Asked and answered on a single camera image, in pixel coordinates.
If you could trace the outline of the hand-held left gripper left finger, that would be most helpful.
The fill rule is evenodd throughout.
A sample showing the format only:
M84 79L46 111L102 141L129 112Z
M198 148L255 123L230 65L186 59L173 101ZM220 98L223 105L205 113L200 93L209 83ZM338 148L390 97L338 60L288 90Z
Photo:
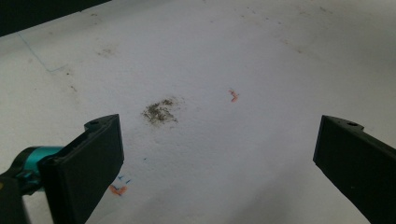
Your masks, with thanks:
M85 224L124 162L119 115L94 119L84 128L37 164L54 224Z

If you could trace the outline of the white table mat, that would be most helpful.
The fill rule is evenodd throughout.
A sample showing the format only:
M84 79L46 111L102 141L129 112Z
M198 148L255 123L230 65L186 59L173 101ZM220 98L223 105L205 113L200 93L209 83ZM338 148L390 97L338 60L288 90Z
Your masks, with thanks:
M88 224L369 224L313 154L324 115L396 147L396 0L112 0L0 37L0 173L110 114Z

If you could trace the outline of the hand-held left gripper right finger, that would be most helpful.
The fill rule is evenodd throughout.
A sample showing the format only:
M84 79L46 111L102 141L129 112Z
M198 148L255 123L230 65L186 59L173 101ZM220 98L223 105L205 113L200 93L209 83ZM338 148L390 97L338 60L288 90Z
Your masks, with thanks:
M396 148L358 123L322 116L313 161L371 224L396 224Z

